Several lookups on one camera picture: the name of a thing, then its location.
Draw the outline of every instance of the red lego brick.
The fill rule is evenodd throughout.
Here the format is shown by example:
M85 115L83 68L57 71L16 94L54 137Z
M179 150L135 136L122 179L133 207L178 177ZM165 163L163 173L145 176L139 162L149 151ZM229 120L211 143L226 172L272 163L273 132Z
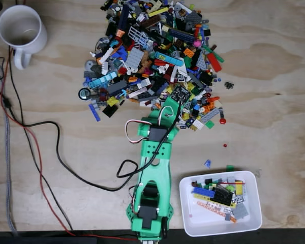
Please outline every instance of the red lego brick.
M222 70L222 67L220 66L218 60L216 59L216 56L212 52L207 54L207 58L211 63L211 66L215 72L219 72Z

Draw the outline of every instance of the light blue lego brick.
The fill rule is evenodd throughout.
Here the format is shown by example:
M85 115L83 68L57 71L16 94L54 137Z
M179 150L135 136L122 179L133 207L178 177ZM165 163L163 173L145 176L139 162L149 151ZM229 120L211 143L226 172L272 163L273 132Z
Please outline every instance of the light blue lego brick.
M210 198L213 198L215 196L214 191L210 191L210 190L199 188L199 187L194 187L192 193L196 193L196 194L206 196L206 197L210 197Z
M210 111L209 113L207 113L205 116L203 116L201 118L201 122L203 122L204 124L207 123L208 120L211 120L218 113L219 113L219 109L218 108L214 108L212 111Z
M158 59L160 59L162 61L165 61L165 62L173 64L173 65L177 65L177 66L182 66L184 64L182 60L179 60L179 59L176 59L176 58L164 55L164 54L162 54L160 52L156 52L155 53L155 58L158 58Z
M101 77L101 78L93 80L92 82L89 83L89 87L91 89L93 89L93 88L95 88L95 87L97 87L97 86L99 86L99 85L101 85L101 84L103 84L107 81L110 81L110 80L114 79L115 77L116 77L116 72L114 71L110 74L107 74L107 75Z
M96 121L97 121L97 122L100 121L101 119L100 119L100 117L98 116L98 114L97 114L97 112L96 112L94 106L93 106L92 104L89 104L88 106L89 106L91 112L93 113L93 116L95 117Z

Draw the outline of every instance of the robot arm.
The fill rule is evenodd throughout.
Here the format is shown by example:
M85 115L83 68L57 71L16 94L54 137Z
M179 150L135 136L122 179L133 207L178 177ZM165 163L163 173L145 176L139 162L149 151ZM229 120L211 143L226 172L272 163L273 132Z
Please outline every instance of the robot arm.
M143 243L157 243L167 236L173 215L169 202L171 141L178 132L175 126L177 118L190 95L182 86L177 86L161 110L154 110L149 117L142 118L151 125L139 125L138 135L148 138L141 148L140 168L144 170L139 173L127 215L132 230L139 233L139 240Z

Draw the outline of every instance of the coffee mug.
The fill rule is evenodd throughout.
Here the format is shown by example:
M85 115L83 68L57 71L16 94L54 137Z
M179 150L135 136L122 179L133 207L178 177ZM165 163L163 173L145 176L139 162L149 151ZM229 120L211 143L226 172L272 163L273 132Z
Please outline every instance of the coffee mug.
M25 69L31 56L41 51L47 41L45 26L38 13L25 5L16 5L0 16L0 37L16 50L15 66Z

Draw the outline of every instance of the plywood surface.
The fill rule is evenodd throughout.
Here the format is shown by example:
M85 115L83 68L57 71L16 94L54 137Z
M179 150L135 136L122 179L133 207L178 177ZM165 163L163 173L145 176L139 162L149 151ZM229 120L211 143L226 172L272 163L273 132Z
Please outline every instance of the plywood surface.
M262 227L305 228L305 0L192 2L210 20L210 43L217 44L217 52L225 59L220 77L234 83L234 89L227 90L221 83L214 88L223 103L226 125L215 120L212 130L180 131L174 140L174 216L170 227L183 227L178 192L181 178L234 165L257 176ZM5 1L6 7L13 3ZM140 156L140 145L131 145L125 138L124 123L148 115L149 110L125 102L111 119L102 115L97 123L77 96L84 63L107 26L105 12L100 10L102 1L27 3L41 15L49 40L27 70L14 68L26 121L58 122L63 160L97 184L120 185L122 181L115 177L120 163L139 160ZM0 55L7 55L7 49L0 40ZM9 79L7 96L18 113ZM0 231L8 230L3 122L0 107ZM134 135L136 128L130 131ZM80 182L56 158L55 127L39 126L34 132L41 147L44 175L74 229L128 229L128 188L109 193ZM40 193L39 174L23 130L16 125L11 131L11 157L17 229L62 229ZM212 161L211 170L203 165L207 159ZM135 183L133 178L129 186Z

